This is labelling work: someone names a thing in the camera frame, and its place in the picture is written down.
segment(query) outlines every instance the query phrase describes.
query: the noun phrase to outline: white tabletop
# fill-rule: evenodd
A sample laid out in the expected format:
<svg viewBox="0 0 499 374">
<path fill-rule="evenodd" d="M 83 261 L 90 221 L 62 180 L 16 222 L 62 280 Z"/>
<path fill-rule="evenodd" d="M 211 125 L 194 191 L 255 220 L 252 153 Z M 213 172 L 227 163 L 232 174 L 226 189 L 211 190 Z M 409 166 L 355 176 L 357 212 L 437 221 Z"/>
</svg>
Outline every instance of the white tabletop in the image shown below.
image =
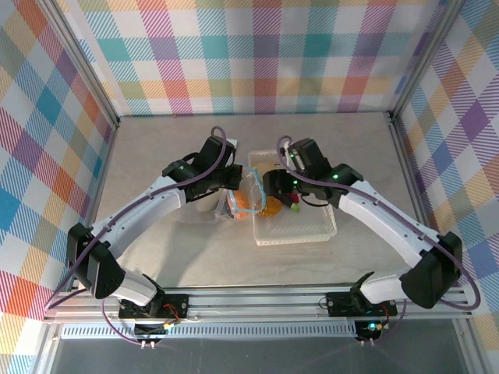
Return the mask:
<svg viewBox="0 0 499 374">
<path fill-rule="evenodd" d="M 143 192 L 170 162 L 198 151 L 213 125 L 221 125 L 229 138 L 239 140 L 236 161 L 242 164 L 251 150 L 274 149 L 281 135 L 315 139 L 331 165 L 349 164 L 414 217 L 384 115 L 371 113 L 124 118 L 97 220 Z M 257 246 L 251 220 L 185 223 L 183 213 L 159 220 L 119 262 L 164 287 L 350 283 L 371 270 L 404 266 L 397 252 L 375 233 L 337 210 L 338 233 L 330 241 L 272 246 Z"/>
</svg>

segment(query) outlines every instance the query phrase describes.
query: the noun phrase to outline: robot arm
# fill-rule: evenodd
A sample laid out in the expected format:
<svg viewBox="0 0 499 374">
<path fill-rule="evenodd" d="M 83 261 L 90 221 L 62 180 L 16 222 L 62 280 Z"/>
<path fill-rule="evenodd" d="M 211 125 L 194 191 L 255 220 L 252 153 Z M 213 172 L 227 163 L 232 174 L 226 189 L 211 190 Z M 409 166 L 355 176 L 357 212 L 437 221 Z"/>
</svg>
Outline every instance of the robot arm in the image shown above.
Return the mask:
<svg viewBox="0 0 499 374">
<path fill-rule="evenodd" d="M 449 232 L 442 237 L 435 230 L 413 220 L 389 203 L 348 165 L 331 167 L 311 139 L 293 143 L 287 150 L 282 149 L 281 153 L 288 153 L 299 175 L 314 181 L 337 184 L 338 187 L 311 184 L 293 177 L 286 170 L 274 170 L 264 175 L 264 189 L 268 195 L 277 197 L 290 192 L 303 196 L 314 194 L 317 199 L 327 201 L 363 222 L 394 248 L 407 264 L 405 269 L 393 274 L 378 276 L 368 273 L 362 277 L 350 292 L 352 304 L 359 311 L 399 298 L 409 298 L 429 309 L 459 279 L 460 271 L 451 260 L 424 241 L 423 236 L 415 233 L 411 227 L 418 227 L 423 235 L 433 239 L 461 261 L 462 243 L 456 235 Z M 347 186 L 347 189 L 340 188 L 340 185 Z M 388 206 L 397 217 L 380 209 L 380 206 Z M 403 224 L 400 218 L 412 226 Z"/>
<path fill-rule="evenodd" d="M 239 189 L 242 166 L 234 164 L 235 144 L 235 140 L 227 142 L 220 166 L 205 178 L 168 189 L 168 186 L 201 175 L 214 164 L 221 153 L 222 140 L 211 136 L 199 153 L 191 153 L 164 169 L 162 175 L 131 202 L 133 204 L 144 199 L 133 210 L 123 214 L 120 212 L 124 209 L 120 209 L 93 227 L 85 228 L 82 224 L 76 224 L 69 230 L 67 258 L 68 267 L 71 267 L 80 253 L 104 229 L 104 234 L 75 272 L 76 278 L 95 298 L 114 295 L 132 302 L 146 316 L 157 315 L 158 311 L 164 309 L 162 306 L 166 296 L 161 288 L 149 277 L 121 268 L 116 260 L 136 238 L 166 214 L 219 188 Z M 109 222 L 119 213 L 122 216 L 110 226 Z"/>
</svg>

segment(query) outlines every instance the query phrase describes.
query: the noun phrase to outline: plastic tray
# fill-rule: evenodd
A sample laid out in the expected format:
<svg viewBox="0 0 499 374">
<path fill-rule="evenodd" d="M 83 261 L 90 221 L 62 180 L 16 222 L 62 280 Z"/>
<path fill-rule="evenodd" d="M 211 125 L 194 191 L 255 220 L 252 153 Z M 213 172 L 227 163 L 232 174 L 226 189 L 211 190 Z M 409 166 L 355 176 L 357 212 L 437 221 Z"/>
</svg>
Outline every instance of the plastic tray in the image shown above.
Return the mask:
<svg viewBox="0 0 499 374">
<path fill-rule="evenodd" d="M 274 150 L 249 152 L 248 158 L 250 168 L 254 168 L 260 162 L 271 162 L 275 168 L 281 168 L 277 152 Z M 257 188 L 251 188 L 250 198 L 252 205 L 255 206 L 256 200 L 261 198 Z M 309 201 L 316 202 L 312 196 L 309 196 Z M 253 233 L 257 244 L 326 242 L 336 234 L 336 221 L 331 205 L 316 208 L 300 201 L 299 208 L 299 213 L 296 213 L 283 206 L 273 217 L 253 215 Z"/>
</svg>

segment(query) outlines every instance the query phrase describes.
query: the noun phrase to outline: plaid wallpaper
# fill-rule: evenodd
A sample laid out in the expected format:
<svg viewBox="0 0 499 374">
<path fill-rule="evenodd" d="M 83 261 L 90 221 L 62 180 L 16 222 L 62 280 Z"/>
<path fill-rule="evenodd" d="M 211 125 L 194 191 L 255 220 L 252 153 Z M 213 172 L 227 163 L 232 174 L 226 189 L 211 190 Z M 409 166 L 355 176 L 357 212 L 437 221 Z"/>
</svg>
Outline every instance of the plaid wallpaper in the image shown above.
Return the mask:
<svg viewBox="0 0 499 374">
<path fill-rule="evenodd" d="M 405 109 L 405 145 L 435 227 L 463 239 L 499 372 L 499 2 L 469 0 Z"/>
<path fill-rule="evenodd" d="M 111 126 L 35 0 L 0 0 L 0 373 L 27 372 Z"/>
<path fill-rule="evenodd" d="M 58 1 L 124 115 L 389 110 L 446 2 Z"/>
</svg>

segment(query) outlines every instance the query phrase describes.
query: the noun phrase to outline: purple cable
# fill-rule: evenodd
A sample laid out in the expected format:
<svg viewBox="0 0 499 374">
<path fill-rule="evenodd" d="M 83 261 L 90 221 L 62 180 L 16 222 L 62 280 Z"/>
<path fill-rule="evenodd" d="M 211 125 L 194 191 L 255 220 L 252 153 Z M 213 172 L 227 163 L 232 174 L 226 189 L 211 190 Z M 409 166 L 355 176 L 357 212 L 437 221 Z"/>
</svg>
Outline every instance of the purple cable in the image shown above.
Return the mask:
<svg viewBox="0 0 499 374">
<path fill-rule="evenodd" d="M 104 310 L 104 303 L 105 303 L 105 301 L 106 301 L 106 299 L 103 298 L 102 302 L 101 302 L 101 312 L 102 312 L 102 316 L 104 317 L 106 323 L 108 324 L 109 327 L 111 327 L 111 330 L 113 330 L 116 335 L 118 335 L 122 339 L 128 341 L 129 343 L 142 346 L 142 344 L 139 343 L 137 340 L 134 340 L 134 339 L 132 339 L 130 337 L 127 337 L 127 336 L 123 335 L 122 333 L 119 332 L 119 330 L 116 327 L 113 326 L 113 324 L 109 320 L 108 316 L 106 316 L 106 311 Z"/>
<path fill-rule="evenodd" d="M 200 175 L 197 175 L 194 178 L 187 179 L 186 181 L 175 183 L 173 185 L 167 185 L 165 187 L 161 187 L 160 189 L 157 189 L 157 190 L 153 191 L 151 193 L 152 198 L 154 198 L 156 195 L 158 195 L 160 193 L 169 191 L 171 189 L 176 189 L 178 187 L 183 187 L 185 185 L 190 185 L 191 183 L 197 182 L 200 179 L 203 179 L 204 177 L 208 176 L 213 170 L 215 170 L 215 168 L 221 163 L 221 159 L 225 155 L 225 148 L 227 147 L 227 136 L 225 134 L 224 129 L 222 127 L 220 127 L 220 126 L 214 126 L 211 129 L 211 135 L 214 135 L 214 131 L 215 130 L 220 131 L 222 139 L 223 139 L 223 143 L 222 143 L 222 146 L 221 146 L 221 152 L 218 155 L 217 160 L 213 163 L 213 165 L 211 165 L 210 168 L 208 168 L 208 170 L 206 170 L 204 173 L 201 173 Z M 102 236 L 107 232 L 107 229 L 111 228 L 114 225 L 116 225 L 116 222 L 121 217 L 123 217 L 125 214 L 127 214 L 129 211 L 131 211 L 135 207 L 139 206 L 141 203 L 143 203 L 145 201 L 148 201 L 149 199 L 150 199 L 149 196 L 143 196 L 140 199 L 138 199 L 138 200 L 134 201 L 133 203 L 129 204 L 127 207 L 123 208 L 122 211 L 120 211 L 118 214 L 116 214 L 116 216 L 114 216 L 108 222 L 108 226 L 107 227 L 104 227 L 101 231 L 99 231 L 99 233 L 97 235 L 95 235 L 95 237 L 90 241 L 90 243 L 87 245 L 87 247 L 78 256 L 78 258 L 76 259 L 76 261 L 73 264 L 73 266 L 71 266 L 71 269 L 69 269 L 69 272 L 66 274 L 66 276 L 62 280 L 61 284 L 55 289 L 54 293 L 51 295 L 51 297 L 45 303 L 45 307 L 44 307 L 45 311 L 47 311 L 47 310 L 49 310 L 49 309 L 51 309 L 51 308 L 53 308 L 55 306 L 55 305 L 53 305 L 53 306 L 51 305 L 52 302 L 54 301 L 54 299 L 57 297 L 57 295 L 59 295 L 59 293 L 61 293 L 61 291 L 65 287 L 65 284 L 68 283 L 68 281 L 71 279 L 71 277 L 73 276 L 73 274 L 76 272 L 76 269 L 78 269 L 78 266 L 80 266 L 80 264 L 83 262 L 83 259 L 85 258 L 85 256 L 88 254 L 88 252 L 90 252 L 92 250 L 92 248 L 97 243 L 97 241 L 99 241 L 99 239 L 101 239 Z M 68 298 L 70 298 L 69 295 L 64 298 L 64 301 L 67 300 Z"/>
<path fill-rule="evenodd" d="M 355 189 L 349 185 L 342 185 L 340 183 L 334 183 L 334 182 L 322 182 L 322 181 L 315 181 L 310 178 L 303 177 L 302 175 L 296 173 L 294 170 L 292 170 L 288 164 L 286 163 L 285 159 L 281 155 L 281 144 L 284 140 L 289 141 L 289 143 L 292 143 L 292 138 L 290 136 L 284 135 L 281 136 L 278 140 L 277 144 L 277 151 L 278 151 L 278 158 L 279 162 L 281 162 L 281 165 L 284 167 L 284 169 L 291 174 L 293 177 L 304 181 L 306 183 L 310 183 L 312 185 L 321 185 L 323 187 L 333 187 L 335 189 L 344 189 L 349 192 L 353 192 L 356 195 L 362 196 L 363 198 L 376 203 L 379 207 L 381 207 L 383 210 L 385 210 L 387 213 L 391 214 L 394 218 L 396 218 L 400 223 L 402 223 L 404 226 L 406 226 L 408 229 L 414 231 L 417 233 L 418 236 L 423 238 L 423 240 L 433 247 L 437 248 L 439 251 L 441 251 L 447 258 L 449 258 L 453 264 L 461 270 L 461 273 L 465 276 L 465 278 L 468 279 L 469 285 L 473 289 L 473 293 L 475 294 L 475 302 L 472 305 L 459 305 L 459 304 L 454 304 L 452 302 L 447 302 L 445 300 L 440 300 L 442 304 L 445 304 L 447 306 L 451 306 L 452 308 L 456 308 L 462 311 L 472 311 L 477 309 L 480 306 L 480 303 L 482 301 L 482 298 L 480 296 L 480 291 L 478 289 L 478 286 L 476 285 L 476 282 L 473 280 L 472 276 L 469 274 L 468 270 L 464 268 L 464 266 L 456 259 L 447 249 L 442 247 L 440 244 L 435 242 L 433 239 L 428 238 L 417 226 L 411 224 L 409 221 L 407 221 L 403 216 L 401 216 L 399 213 L 397 213 L 395 210 L 393 210 L 391 207 L 383 203 L 382 201 L 378 200 L 376 197 L 371 196 L 369 193 L 366 193 L 364 191 L 361 191 L 359 189 Z"/>
</svg>

